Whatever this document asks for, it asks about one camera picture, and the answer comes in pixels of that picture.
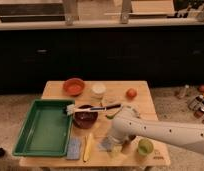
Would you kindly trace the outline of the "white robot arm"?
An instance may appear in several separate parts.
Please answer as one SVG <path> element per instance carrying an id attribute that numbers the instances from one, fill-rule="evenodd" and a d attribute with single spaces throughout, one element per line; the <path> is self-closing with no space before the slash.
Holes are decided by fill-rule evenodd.
<path id="1" fill-rule="evenodd" d="M 204 154 L 204 124 L 140 119 L 135 108 L 123 106 L 112 119 L 108 138 L 123 144 L 129 136 L 146 137 Z"/>

